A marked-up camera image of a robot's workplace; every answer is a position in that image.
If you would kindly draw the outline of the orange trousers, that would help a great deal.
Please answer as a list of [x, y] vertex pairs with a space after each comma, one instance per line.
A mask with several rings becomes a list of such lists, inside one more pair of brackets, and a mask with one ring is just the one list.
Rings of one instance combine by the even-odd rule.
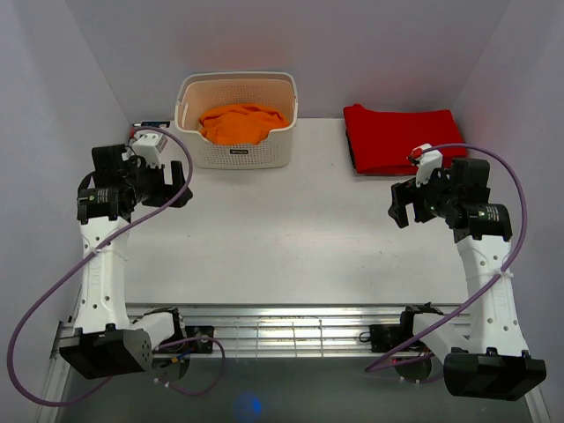
[[215, 145], [258, 145], [290, 123], [276, 108], [255, 103], [211, 108], [198, 118], [199, 132]]

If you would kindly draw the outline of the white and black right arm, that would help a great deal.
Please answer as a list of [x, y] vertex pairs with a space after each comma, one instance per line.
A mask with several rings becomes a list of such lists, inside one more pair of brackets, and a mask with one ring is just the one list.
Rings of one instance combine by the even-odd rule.
[[508, 209], [489, 200], [490, 166], [454, 158], [445, 167], [438, 152], [414, 162], [415, 177], [391, 189], [389, 215], [405, 227], [412, 205], [418, 223], [444, 219], [464, 267], [471, 331], [460, 335], [449, 316], [427, 303], [401, 314], [399, 342], [409, 350], [424, 345], [438, 358], [451, 395], [516, 401], [545, 380], [546, 367], [531, 357], [519, 327], [506, 267], [512, 227]]

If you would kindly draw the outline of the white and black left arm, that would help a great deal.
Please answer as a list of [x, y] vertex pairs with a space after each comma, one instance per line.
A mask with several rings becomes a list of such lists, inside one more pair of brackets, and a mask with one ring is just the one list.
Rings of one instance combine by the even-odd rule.
[[149, 371], [155, 347], [173, 353], [186, 344], [177, 312], [165, 309], [131, 321], [124, 296], [124, 229], [135, 207], [172, 200], [180, 208], [192, 197], [182, 189], [180, 161], [171, 162], [172, 181], [165, 182], [163, 149], [160, 141], [95, 147], [94, 170], [79, 185], [77, 219], [91, 260], [82, 273], [74, 333], [60, 341], [59, 353], [86, 379]]

